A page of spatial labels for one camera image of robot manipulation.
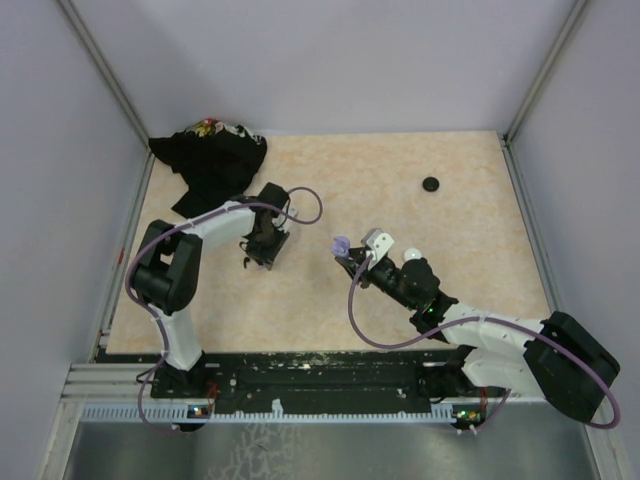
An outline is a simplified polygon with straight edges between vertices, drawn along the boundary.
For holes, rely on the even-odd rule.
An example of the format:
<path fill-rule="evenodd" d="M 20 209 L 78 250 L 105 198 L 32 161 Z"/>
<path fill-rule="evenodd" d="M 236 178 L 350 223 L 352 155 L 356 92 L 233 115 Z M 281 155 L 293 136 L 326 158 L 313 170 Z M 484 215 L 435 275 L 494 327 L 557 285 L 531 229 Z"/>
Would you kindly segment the purple round charging case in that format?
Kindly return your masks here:
<path fill-rule="evenodd" d="M 337 258 L 348 258 L 351 248 L 350 240 L 346 236 L 336 236 L 333 238 L 331 253 Z"/>

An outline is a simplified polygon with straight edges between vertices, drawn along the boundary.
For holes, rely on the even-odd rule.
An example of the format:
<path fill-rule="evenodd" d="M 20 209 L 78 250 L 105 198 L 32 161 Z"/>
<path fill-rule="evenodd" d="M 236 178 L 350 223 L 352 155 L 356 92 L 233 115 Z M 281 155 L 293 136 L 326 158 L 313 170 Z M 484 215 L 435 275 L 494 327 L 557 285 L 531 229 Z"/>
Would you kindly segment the white earbud charging case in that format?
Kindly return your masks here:
<path fill-rule="evenodd" d="M 404 262 L 409 262 L 412 260 L 419 260 L 420 258 L 422 258 L 423 255 L 421 253 L 421 251 L 417 248 L 411 247 L 408 248 L 404 251 L 403 253 L 403 261 Z"/>

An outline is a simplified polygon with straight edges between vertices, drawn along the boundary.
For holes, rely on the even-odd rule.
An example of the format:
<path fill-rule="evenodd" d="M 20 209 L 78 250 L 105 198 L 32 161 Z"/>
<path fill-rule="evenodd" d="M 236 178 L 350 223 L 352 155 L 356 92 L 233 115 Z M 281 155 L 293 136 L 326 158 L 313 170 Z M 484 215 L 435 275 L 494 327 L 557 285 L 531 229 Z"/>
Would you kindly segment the black round charging case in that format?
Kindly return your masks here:
<path fill-rule="evenodd" d="M 440 182 L 436 177 L 429 176 L 422 181 L 422 188 L 427 192 L 435 192 L 439 187 Z"/>

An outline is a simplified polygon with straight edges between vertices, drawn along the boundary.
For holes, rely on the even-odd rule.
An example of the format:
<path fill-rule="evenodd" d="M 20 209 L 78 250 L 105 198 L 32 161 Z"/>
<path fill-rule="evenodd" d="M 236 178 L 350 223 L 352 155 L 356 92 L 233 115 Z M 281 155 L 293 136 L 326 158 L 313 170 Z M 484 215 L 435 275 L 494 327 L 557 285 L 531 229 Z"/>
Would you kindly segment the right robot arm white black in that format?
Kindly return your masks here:
<path fill-rule="evenodd" d="M 338 236 L 331 247 L 349 274 L 347 313 L 357 288 L 375 286 L 409 310 L 420 340 L 456 346 L 462 358 L 446 372 L 461 396 L 499 387 L 544 398 L 564 416 L 600 430 L 617 427 L 621 410 L 611 391 L 619 362 L 574 317 L 555 311 L 544 319 L 502 316 L 474 308 L 440 288 L 440 280 L 416 249 L 401 266 L 383 240 L 354 248 Z"/>

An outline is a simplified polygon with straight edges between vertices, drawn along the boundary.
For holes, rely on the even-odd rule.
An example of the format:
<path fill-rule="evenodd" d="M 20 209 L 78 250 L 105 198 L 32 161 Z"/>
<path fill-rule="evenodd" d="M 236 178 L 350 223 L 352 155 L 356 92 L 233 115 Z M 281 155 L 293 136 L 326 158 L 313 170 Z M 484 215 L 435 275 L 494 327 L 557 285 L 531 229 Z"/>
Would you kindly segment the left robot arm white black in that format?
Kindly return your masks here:
<path fill-rule="evenodd" d="M 271 269 L 296 215 L 290 193 L 267 183 L 256 196 L 238 196 L 180 225 L 148 226 L 125 288 L 159 326 L 162 358 L 176 369 L 172 383 L 184 395 L 197 396 L 208 384 L 207 371 L 196 365 L 202 349 L 190 314 L 203 255 L 238 240 L 246 261 Z"/>

